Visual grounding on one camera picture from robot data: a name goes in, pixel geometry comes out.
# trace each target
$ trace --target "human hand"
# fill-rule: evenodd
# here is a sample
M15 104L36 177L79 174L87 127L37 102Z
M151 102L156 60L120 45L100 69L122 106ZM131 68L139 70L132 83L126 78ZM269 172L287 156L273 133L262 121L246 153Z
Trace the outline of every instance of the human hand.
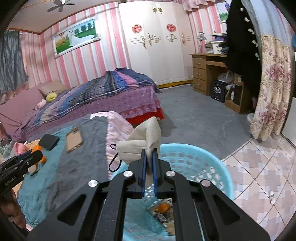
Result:
M9 196L9 201L0 201L0 207L4 214L8 216L12 216L10 221L13 221L16 225L18 225L21 229L26 227L25 216L22 213L20 205L17 202L17 197L13 190L10 190L10 193L6 194Z

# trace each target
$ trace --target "red paper cut decoration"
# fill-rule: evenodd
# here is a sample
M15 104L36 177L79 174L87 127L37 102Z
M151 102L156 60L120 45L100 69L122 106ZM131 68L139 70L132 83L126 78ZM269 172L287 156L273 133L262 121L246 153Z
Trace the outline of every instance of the red paper cut decoration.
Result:
M170 31L170 32L175 32L176 31L176 26L173 25L173 24L168 24L167 25L167 30Z
M139 24L135 24L131 29L133 30L133 32L134 32L135 34L138 34L139 32L142 31L142 26L139 25Z

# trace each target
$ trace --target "yellow stuffed toy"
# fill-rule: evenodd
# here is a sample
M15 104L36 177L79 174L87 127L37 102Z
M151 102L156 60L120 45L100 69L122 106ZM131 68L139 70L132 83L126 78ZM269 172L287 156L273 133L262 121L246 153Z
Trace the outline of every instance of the yellow stuffed toy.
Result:
M57 94L56 93L49 93L46 96L46 101L47 101L47 103L50 103L50 102L54 101L56 98L57 98Z

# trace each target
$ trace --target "red bed skirt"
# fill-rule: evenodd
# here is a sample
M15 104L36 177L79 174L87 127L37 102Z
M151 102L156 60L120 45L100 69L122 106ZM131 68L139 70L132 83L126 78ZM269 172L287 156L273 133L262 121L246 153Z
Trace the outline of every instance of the red bed skirt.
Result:
M143 115L135 116L133 118L126 119L129 123L132 125L139 125L143 123L145 120L148 120L149 118L155 116L158 120L164 119L163 112L161 108L157 108L156 112L147 112Z

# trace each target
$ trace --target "ceiling fan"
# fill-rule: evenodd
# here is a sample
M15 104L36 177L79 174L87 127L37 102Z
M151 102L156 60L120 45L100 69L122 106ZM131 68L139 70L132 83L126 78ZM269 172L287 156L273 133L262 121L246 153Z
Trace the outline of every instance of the ceiling fan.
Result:
M51 12L55 9L59 9L59 12L62 12L64 10L64 6L65 5L76 5L77 3L67 3L70 0L54 0L54 4L56 4L56 6L49 8L47 11Z

